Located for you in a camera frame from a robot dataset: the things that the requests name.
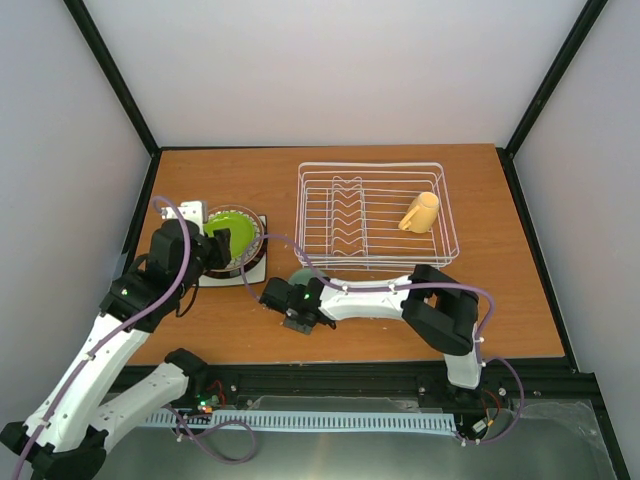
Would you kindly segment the green plastic plate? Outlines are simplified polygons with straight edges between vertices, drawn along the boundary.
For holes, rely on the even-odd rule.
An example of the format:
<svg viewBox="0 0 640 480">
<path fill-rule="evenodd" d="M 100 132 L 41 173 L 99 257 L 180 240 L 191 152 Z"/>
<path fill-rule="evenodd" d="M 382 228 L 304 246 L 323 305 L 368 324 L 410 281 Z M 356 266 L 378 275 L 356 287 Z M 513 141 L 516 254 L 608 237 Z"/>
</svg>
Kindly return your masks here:
<svg viewBox="0 0 640 480">
<path fill-rule="evenodd" d="M 217 230 L 230 231 L 230 252 L 233 259 L 239 257 L 255 237 L 255 226 L 251 218 L 239 211 L 222 210 L 209 216 L 204 232 L 212 236 Z"/>
</svg>

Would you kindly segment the light green ceramic bowl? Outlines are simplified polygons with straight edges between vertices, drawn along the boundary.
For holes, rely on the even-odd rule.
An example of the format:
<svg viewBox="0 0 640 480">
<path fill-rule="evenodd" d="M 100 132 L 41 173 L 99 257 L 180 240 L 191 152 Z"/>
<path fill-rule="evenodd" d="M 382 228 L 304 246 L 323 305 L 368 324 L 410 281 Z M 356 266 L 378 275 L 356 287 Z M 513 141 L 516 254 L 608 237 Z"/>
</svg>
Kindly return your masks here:
<svg viewBox="0 0 640 480">
<path fill-rule="evenodd" d="M 307 285 L 312 278 L 318 276 L 324 276 L 324 273 L 320 270 L 313 270 L 311 268 L 302 268 L 296 270 L 288 279 L 288 283 L 291 285 Z"/>
</svg>

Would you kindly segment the white wire dish rack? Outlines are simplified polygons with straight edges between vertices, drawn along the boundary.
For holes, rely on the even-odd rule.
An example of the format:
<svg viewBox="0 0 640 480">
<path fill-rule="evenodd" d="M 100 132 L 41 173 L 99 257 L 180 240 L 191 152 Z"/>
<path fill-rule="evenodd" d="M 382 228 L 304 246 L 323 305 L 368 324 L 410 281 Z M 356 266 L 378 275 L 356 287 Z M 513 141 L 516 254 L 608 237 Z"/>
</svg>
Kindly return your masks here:
<svg viewBox="0 0 640 480">
<path fill-rule="evenodd" d="M 437 197 L 433 225 L 425 233 L 400 230 L 422 193 Z M 445 170 L 436 162 L 304 162 L 298 167 L 295 241 L 324 270 L 446 267 L 460 247 Z"/>
</svg>

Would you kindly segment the yellow ceramic mug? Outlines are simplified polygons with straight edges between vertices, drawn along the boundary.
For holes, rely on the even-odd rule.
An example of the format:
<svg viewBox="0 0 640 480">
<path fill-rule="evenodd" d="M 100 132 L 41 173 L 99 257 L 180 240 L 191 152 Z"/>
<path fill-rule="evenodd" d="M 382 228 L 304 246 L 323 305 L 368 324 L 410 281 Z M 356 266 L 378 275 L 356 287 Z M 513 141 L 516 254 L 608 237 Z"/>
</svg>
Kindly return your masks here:
<svg viewBox="0 0 640 480">
<path fill-rule="evenodd" d="M 440 200 L 432 192 L 420 193 L 411 203 L 404 217 L 399 221 L 401 231 L 416 234 L 427 233 L 440 211 Z"/>
</svg>

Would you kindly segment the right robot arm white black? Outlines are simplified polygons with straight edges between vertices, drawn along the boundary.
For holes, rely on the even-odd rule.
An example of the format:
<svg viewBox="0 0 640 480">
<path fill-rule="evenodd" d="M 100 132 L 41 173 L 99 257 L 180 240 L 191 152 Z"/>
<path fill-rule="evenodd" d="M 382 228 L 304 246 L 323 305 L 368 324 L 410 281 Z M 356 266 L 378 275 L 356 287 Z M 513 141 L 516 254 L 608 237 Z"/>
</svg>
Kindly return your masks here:
<svg viewBox="0 0 640 480">
<path fill-rule="evenodd" d="M 479 387 L 479 344 L 495 302 L 478 287 L 454 281 L 430 265 L 409 275 L 378 281 L 346 281 L 308 269 L 298 281 L 273 277 L 259 303 L 284 315 L 284 326 L 308 335 L 317 325 L 332 329 L 355 318 L 399 320 L 441 353 L 455 387 Z"/>
</svg>

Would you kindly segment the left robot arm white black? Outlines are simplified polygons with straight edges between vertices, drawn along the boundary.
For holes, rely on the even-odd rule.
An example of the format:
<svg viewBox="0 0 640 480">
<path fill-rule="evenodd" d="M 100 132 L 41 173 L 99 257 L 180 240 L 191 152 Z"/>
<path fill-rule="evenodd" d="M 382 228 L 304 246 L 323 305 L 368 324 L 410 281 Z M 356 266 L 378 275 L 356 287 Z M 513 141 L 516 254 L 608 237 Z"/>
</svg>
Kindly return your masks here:
<svg viewBox="0 0 640 480">
<path fill-rule="evenodd" d="M 107 453 L 147 415 L 208 390 L 204 362 L 177 349 L 151 375 L 112 403 L 101 402 L 132 355 L 160 322 L 176 314 L 208 270 L 231 261 L 231 233 L 203 233 L 192 221 L 165 221 L 148 253 L 111 284 L 85 343 L 46 400 L 26 420 L 10 422 L 1 442 L 29 463 L 36 479 L 92 479 Z"/>
</svg>

